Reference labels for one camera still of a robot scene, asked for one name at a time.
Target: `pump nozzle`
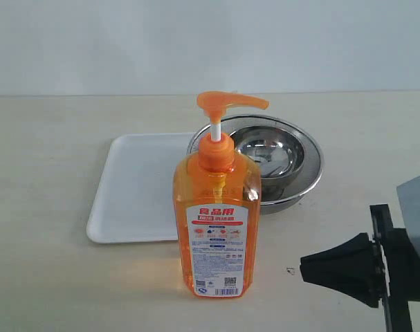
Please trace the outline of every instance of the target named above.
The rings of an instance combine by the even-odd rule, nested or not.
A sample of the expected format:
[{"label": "pump nozzle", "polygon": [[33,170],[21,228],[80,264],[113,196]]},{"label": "pump nozzle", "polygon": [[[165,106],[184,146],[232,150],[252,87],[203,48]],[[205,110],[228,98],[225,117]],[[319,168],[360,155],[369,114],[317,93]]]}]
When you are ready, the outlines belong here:
[{"label": "pump nozzle", "polygon": [[238,93],[208,91],[197,96],[197,104],[210,118],[211,140],[213,142],[219,142],[221,140],[221,118],[225,115],[227,108],[250,106],[266,109],[269,102],[267,100]]}]

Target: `white wall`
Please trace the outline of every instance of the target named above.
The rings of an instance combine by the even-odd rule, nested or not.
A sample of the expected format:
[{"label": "white wall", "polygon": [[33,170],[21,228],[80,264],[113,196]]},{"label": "white wall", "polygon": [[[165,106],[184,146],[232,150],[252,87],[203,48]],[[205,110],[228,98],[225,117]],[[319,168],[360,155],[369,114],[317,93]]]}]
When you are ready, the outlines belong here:
[{"label": "white wall", "polygon": [[0,95],[420,89],[420,0],[0,0]]}]

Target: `table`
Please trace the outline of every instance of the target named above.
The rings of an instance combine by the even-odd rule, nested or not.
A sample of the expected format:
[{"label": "table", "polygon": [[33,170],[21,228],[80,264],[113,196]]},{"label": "table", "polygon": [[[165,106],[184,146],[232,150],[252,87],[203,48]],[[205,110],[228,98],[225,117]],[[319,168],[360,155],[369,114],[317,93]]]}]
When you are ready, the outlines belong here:
[{"label": "table", "polygon": [[371,234],[370,204],[389,203],[403,227],[395,189],[420,174],[420,91],[259,96],[265,114],[319,142],[325,172],[297,205],[262,217],[255,279],[235,300],[189,294],[175,242],[85,234],[111,141],[196,131],[195,96],[0,97],[0,331],[384,331],[381,308],[305,284],[298,265]]}]

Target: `orange liquid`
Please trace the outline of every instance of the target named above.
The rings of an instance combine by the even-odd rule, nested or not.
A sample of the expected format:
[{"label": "orange liquid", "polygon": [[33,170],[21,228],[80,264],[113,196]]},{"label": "orange liquid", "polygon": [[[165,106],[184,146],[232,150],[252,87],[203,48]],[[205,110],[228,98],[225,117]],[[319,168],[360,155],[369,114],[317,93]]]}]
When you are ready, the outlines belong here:
[{"label": "orange liquid", "polygon": [[188,236],[186,209],[202,204],[231,204],[248,209],[244,287],[242,296],[253,281],[257,228],[260,212],[260,170],[250,158],[235,152],[235,160],[226,173],[206,171],[199,166],[197,153],[182,160],[174,174],[174,209],[179,236],[183,280],[196,295]]}]

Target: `orange pump dispenser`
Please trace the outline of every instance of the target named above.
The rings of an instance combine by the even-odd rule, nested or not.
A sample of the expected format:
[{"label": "orange pump dispenser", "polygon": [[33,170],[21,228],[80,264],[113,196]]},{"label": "orange pump dispenser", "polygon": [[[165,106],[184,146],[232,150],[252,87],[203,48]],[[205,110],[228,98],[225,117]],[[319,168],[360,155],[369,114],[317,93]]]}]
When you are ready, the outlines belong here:
[{"label": "orange pump dispenser", "polygon": [[173,200],[183,278],[200,297],[239,297],[253,280],[260,211],[260,170],[221,133],[229,107],[265,109],[263,99],[209,91],[197,104],[210,118],[199,151],[174,174]]}]

